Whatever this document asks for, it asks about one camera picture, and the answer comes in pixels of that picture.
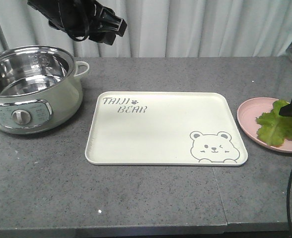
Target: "pot inner bowl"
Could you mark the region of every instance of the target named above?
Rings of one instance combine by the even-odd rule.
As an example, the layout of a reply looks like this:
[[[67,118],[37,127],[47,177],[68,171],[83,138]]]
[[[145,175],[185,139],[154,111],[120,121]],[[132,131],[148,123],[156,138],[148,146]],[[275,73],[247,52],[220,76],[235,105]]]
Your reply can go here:
[[[18,96],[45,90],[65,78],[72,58],[44,50],[28,50],[0,59],[0,96]]]

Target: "control knob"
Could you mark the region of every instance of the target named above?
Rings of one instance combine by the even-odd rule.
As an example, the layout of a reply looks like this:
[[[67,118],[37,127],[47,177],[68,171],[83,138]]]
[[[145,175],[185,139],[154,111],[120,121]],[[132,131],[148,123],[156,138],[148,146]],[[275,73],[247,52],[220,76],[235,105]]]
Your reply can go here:
[[[18,125],[26,125],[31,121],[31,114],[26,110],[16,110],[12,113],[11,118]]]

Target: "power cord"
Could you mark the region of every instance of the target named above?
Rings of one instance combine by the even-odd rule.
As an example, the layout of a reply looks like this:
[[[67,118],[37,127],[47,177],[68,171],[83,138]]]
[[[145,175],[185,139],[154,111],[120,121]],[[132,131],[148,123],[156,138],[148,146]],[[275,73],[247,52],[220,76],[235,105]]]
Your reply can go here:
[[[289,184],[287,185],[287,195],[286,195],[287,221],[289,224],[290,238],[292,238],[292,220],[291,220],[291,208],[290,208],[291,186],[292,186],[292,170],[290,173]]]

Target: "control panel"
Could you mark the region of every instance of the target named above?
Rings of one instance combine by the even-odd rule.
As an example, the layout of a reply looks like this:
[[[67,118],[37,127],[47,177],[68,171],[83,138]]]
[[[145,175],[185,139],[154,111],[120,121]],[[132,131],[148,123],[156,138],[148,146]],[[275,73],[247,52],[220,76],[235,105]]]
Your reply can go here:
[[[50,104],[43,99],[16,103],[0,103],[0,124],[8,128],[41,126],[52,116]]]

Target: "pink plate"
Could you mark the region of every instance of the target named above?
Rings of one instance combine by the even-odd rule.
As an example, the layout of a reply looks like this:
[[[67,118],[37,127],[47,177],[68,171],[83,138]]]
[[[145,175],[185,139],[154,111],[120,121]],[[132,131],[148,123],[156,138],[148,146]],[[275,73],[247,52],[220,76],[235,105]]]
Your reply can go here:
[[[257,122],[262,113],[269,113],[273,108],[275,98],[252,98],[240,105],[237,110],[237,119],[242,130],[256,143],[271,150],[292,153],[292,140],[285,140],[280,147],[269,146],[257,138],[257,130],[261,127]]]

